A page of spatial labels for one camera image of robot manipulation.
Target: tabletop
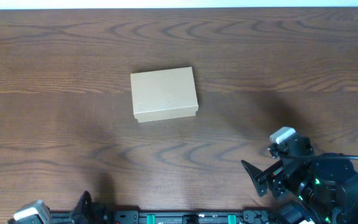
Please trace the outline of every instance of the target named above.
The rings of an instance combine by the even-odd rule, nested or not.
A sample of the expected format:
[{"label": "tabletop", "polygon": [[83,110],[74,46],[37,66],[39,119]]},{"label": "tabletop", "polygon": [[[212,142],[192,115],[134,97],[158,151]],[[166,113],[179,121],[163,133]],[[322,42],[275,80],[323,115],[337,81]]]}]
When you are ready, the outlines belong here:
[{"label": "tabletop", "polygon": [[[130,74],[189,66],[198,114],[138,123]],[[143,210],[277,206],[240,160],[272,165],[282,126],[358,154],[358,8],[0,11],[0,223],[84,190]]]}]

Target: wooden table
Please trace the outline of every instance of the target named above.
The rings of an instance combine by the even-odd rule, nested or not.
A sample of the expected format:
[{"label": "wooden table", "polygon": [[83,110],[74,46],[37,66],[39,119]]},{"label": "wooden table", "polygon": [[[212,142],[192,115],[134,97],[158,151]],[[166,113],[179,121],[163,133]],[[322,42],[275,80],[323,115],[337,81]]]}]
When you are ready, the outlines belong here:
[{"label": "wooden table", "polygon": [[[139,124],[130,73],[192,66],[197,117]],[[292,126],[358,154],[358,9],[0,11],[0,223],[43,198],[242,209]]]}]

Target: wood grain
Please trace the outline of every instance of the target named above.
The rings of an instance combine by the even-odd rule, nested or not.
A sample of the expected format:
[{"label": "wood grain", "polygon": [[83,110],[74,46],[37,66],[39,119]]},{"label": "wood grain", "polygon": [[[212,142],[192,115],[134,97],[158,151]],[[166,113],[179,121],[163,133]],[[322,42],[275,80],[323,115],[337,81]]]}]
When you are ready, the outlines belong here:
[{"label": "wood grain", "polygon": [[[129,74],[185,66],[197,116],[138,124]],[[239,160],[273,164],[281,126],[358,154],[358,8],[0,11],[0,223],[84,190],[144,210],[278,205]]]}]

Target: cable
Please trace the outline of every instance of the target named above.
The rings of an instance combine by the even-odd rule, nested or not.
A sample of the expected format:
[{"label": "cable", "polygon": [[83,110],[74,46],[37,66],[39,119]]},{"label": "cable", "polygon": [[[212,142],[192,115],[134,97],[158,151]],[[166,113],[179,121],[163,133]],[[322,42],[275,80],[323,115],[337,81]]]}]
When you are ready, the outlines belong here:
[{"label": "cable", "polygon": [[282,152],[279,155],[286,159],[310,159],[310,160],[323,160],[323,159],[353,159],[358,160],[358,156],[338,154],[336,156],[289,156]]}]

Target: white box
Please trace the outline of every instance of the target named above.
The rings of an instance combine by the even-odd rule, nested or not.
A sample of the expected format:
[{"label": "white box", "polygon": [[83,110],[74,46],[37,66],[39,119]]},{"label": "white box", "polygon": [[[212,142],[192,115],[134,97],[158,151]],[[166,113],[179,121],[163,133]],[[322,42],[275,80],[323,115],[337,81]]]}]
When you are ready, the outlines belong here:
[{"label": "white box", "polygon": [[196,116],[191,67],[131,74],[132,103],[138,122]]}]

